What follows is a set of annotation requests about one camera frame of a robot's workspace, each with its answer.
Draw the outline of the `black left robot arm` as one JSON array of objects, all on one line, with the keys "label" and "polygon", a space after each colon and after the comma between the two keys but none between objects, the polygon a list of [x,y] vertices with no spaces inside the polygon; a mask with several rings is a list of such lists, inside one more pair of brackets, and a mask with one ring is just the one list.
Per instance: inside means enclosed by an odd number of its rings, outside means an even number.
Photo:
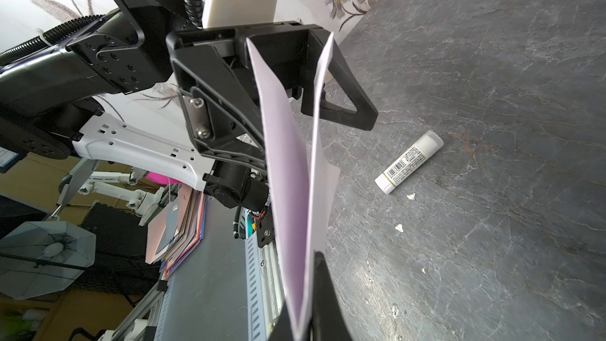
[{"label": "black left robot arm", "polygon": [[326,29],[274,22],[277,0],[115,0],[1,54],[1,145],[52,159],[77,154],[100,94],[137,93],[175,77],[202,156],[264,171],[254,46],[305,115],[371,130],[378,112],[339,49],[328,69],[349,97],[328,102],[314,74]]}]

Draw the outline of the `white floral letter paper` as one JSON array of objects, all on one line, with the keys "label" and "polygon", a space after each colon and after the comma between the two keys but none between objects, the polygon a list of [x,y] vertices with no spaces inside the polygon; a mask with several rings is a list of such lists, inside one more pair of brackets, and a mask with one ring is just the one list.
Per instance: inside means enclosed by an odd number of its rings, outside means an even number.
[{"label": "white floral letter paper", "polygon": [[315,253],[320,250],[312,232],[312,184],[306,143],[295,124],[282,82],[249,38],[246,40],[260,96],[271,207],[281,263],[290,333],[309,339]]}]

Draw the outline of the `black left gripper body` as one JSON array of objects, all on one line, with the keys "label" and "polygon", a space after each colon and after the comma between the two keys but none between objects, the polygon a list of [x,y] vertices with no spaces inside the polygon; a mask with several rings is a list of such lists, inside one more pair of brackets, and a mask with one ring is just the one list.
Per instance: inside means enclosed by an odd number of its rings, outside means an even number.
[{"label": "black left gripper body", "polygon": [[282,22],[172,32],[170,64],[185,100],[201,109],[185,112],[190,139],[202,156],[266,168],[260,96],[248,44],[252,43],[278,77],[287,96],[313,113],[314,76],[329,31],[318,25]]}]

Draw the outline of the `white glue stick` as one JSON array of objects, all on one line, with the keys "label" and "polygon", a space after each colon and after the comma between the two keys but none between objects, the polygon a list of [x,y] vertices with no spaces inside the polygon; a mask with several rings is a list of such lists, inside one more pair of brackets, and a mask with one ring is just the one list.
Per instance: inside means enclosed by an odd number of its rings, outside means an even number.
[{"label": "white glue stick", "polygon": [[384,194],[390,194],[443,145],[443,140],[436,133],[427,131],[375,179],[376,185]]}]

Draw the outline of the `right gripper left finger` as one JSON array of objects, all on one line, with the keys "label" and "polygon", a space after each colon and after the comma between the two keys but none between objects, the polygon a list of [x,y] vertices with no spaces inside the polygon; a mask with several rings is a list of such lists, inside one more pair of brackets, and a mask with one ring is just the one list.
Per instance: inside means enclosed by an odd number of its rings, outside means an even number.
[{"label": "right gripper left finger", "polygon": [[287,304],[284,304],[268,341],[294,341]]}]

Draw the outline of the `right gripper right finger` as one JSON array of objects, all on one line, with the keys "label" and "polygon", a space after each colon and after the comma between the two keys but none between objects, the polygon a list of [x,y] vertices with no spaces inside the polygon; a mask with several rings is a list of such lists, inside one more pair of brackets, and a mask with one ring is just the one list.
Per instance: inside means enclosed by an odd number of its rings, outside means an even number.
[{"label": "right gripper right finger", "polygon": [[313,278],[310,325],[312,339],[319,341],[352,341],[347,324],[342,317],[328,264],[321,252],[315,252]]}]

